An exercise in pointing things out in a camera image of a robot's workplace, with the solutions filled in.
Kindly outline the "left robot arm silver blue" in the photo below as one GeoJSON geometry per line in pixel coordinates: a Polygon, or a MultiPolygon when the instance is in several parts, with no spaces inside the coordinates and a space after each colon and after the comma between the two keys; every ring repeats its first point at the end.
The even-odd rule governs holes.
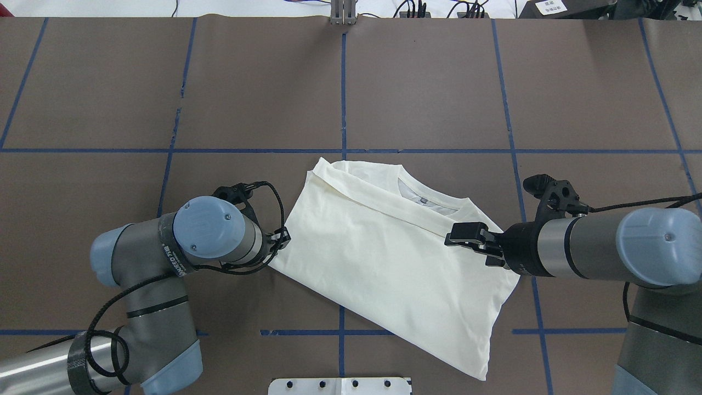
{"type": "Polygon", "coordinates": [[[87,329],[2,362],[2,393],[110,394],[140,385],[171,394],[198,380],[201,346],[183,278],[256,273],[290,240],[284,225],[266,233],[236,203],[246,200],[200,196],[95,238],[91,268],[120,292],[87,329]]]}

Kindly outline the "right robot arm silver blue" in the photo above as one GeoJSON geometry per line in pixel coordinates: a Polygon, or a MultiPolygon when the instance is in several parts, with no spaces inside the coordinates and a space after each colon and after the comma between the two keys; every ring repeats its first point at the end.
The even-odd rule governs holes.
{"type": "Polygon", "coordinates": [[[455,223],[447,246],[523,276],[622,281],[627,328],[613,394],[699,394],[700,218],[682,208],[552,216],[496,233],[455,223]]]}

